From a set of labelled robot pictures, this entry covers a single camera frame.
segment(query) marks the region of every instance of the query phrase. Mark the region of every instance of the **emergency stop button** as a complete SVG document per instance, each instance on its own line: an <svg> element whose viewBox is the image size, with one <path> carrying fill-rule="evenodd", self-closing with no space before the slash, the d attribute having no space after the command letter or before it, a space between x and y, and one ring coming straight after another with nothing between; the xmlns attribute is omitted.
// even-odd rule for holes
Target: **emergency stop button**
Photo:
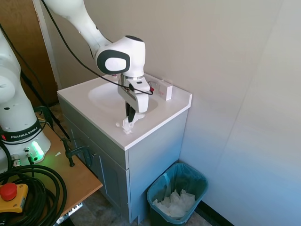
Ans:
<svg viewBox="0 0 301 226"><path fill-rule="evenodd" d="M14 183L7 183L0 187L0 195L2 200L10 201L17 196L17 185Z"/></svg>

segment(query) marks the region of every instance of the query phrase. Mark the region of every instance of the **cabinet door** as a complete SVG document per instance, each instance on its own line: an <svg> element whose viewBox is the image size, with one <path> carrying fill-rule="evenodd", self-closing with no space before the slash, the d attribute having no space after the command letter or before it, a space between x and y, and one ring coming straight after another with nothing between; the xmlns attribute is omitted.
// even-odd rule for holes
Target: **cabinet door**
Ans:
<svg viewBox="0 0 301 226"><path fill-rule="evenodd" d="M103 171L101 166L101 158L97 154L98 146L91 139L89 139L79 128L77 128L71 121L69 121L68 118L65 117L65 119L68 124L69 135L71 136L70 138L74 139L71 141L72 147L77 148L81 146L87 146L89 148L91 158L92 158L92 166L90 167L87 166L87 167L94 173L94 175L103 184L103 186L100 188L100 191L106 192L105 182L103 179ZM83 153L77 154L77 156L84 163L86 163Z"/></svg>
<svg viewBox="0 0 301 226"><path fill-rule="evenodd" d="M124 170L110 156L102 151L100 154L103 179L106 185L104 194L110 203L130 222L129 170Z"/></svg>

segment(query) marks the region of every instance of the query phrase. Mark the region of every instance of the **floor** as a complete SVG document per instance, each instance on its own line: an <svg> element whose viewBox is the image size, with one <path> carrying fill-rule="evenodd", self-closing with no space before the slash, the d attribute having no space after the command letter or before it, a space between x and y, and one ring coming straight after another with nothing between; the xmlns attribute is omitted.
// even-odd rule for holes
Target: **floor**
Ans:
<svg viewBox="0 0 301 226"><path fill-rule="evenodd" d="M60 105L50 107L52 113L60 120L61 125L67 131ZM63 132L57 125L54 126L58 136L64 137ZM129 224L115 211L113 206L99 192L95 192L84 201L84 206L71 217L75 226L129 226ZM149 219L140 224L141 226L151 226ZM199 214L194 212L186 226L211 226Z"/></svg>

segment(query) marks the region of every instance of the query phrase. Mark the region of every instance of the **gray cabinet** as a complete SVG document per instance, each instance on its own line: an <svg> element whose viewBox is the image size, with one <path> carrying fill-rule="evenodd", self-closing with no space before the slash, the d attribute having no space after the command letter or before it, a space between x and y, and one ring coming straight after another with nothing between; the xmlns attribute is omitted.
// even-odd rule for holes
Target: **gray cabinet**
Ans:
<svg viewBox="0 0 301 226"><path fill-rule="evenodd" d="M77 126L75 126L66 116L69 134L74 147L88 146L92 157L92 166L90 170L102 182L100 189L102 194L110 203L121 212L122 216L129 221L129 204L128 204L128 181L129 170L124 170L108 154L106 154L98 145L87 137ZM85 162L83 154L78 157Z"/></svg>
<svg viewBox="0 0 301 226"><path fill-rule="evenodd" d="M71 137L80 138L73 144L88 146L94 157L90 169L103 184L102 194L129 223L140 223L147 216L148 188L179 159L187 111L124 151L73 106L59 100Z"/></svg>

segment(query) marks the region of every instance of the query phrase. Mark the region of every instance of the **black cable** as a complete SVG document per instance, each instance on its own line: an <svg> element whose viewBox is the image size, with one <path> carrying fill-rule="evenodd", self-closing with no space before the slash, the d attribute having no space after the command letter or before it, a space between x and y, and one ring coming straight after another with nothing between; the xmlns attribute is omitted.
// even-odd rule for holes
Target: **black cable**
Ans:
<svg viewBox="0 0 301 226"><path fill-rule="evenodd" d="M9 150L6 148L6 146L4 145L4 143L2 142L2 140L0 140L0 147L3 149L3 151L5 152L6 158L8 159L8 171L12 168L13 163L11 161L11 157L10 157L10 153Z"/></svg>
<svg viewBox="0 0 301 226"><path fill-rule="evenodd" d="M83 62L81 62L81 60L78 59L78 57L73 53L73 51L72 51L72 50L70 49L70 47L68 46L68 44L67 44L65 38L63 37L63 35L62 35L62 33L61 33L60 29L59 29L59 27L57 26L57 24L56 24L54 18L52 17L52 15L51 15L51 13L50 13L50 11L49 11L49 9L48 9L46 3L44 2L44 0L41 0L41 1L42 1L43 5L44 5L46 11L48 12L48 14L49 14L49 16L50 16L50 19L51 19L51 21L53 22L53 24L54 24L54 26L55 26L57 32L59 33L61 39L63 40L65 46L67 47L67 49L69 50L69 52L72 54L72 56L73 56L76 60L77 60L84 68L86 68L87 70L89 70L89 71L92 72L93 74L97 75L99 78L102 78L103 80L106 80L106 81L108 81L108 82L110 82L110 83L113 83L113 84L115 84L115 85L117 85L117 86L120 86L120 87L122 87L122 88L125 88L125 89L127 89L127 90L130 90L130 87L124 86L124 85L120 85L120 84L118 84L118 83L115 83L115 82L113 82L113 81L107 79L107 78L104 78L103 76L99 75L98 73L96 73L95 71L93 71L91 68L89 68L88 66L86 66ZM148 95L153 95L153 91L144 92L144 91L141 91L141 90L135 89L135 88L134 88L134 90L139 91L139 92L142 92L142 93L145 93L145 94L148 94Z"/></svg>
<svg viewBox="0 0 301 226"><path fill-rule="evenodd" d="M45 188L44 184L37 178L32 178L27 173L42 174L51 179L55 185L55 195ZM16 184L27 184L29 194L32 195L31 202L26 202L23 215L10 213L8 217L9 226L53 226L60 218L67 200L67 188L62 177L53 169L40 165L21 166L10 169L0 174L0 181L8 180L10 177L18 176L14 181ZM62 187L62 205L58 209L59 198ZM43 216L44 208L47 208L46 216Z"/></svg>
<svg viewBox="0 0 301 226"><path fill-rule="evenodd" d="M39 95L39 93L37 92L37 90L34 88L34 86L32 85L32 82L30 81L30 79L26 76L26 74L21 70L21 78L23 78L23 80L25 81L25 83L29 86L29 88L32 90L32 92L35 94L35 96L37 97L37 99L43 104L46 105L45 101L41 98L41 96ZM58 125L58 127L61 129L61 131L65 134L65 136L70 139L68 133L65 131L65 129L62 127L60 121L56 118L56 116L52 113L52 111L49 109L49 107L47 107L50 115L53 119L53 121Z"/></svg>
<svg viewBox="0 0 301 226"><path fill-rule="evenodd" d="M8 37L8 35L6 34L4 28L2 27L1 23L0 23L0 29L2 30L3 34L5 35L7 41L9 42L10 46L13 48L13 50L19 55L19 57L22 59L22 61L25 63L26 67L32 72L33 76L36 78L36 80L38 81L38 84L40 85L43 95L46 99L46 106L48 106L48 97L46 95L44 86L42 85L41 81L39 80L37 74L35 73L35 71L29 66L29 64L25 61L25 59L23 58L23 56L19 53L19 51L15 48L15 46L13 45L12 41L10 40L10 38Z"/></svg>

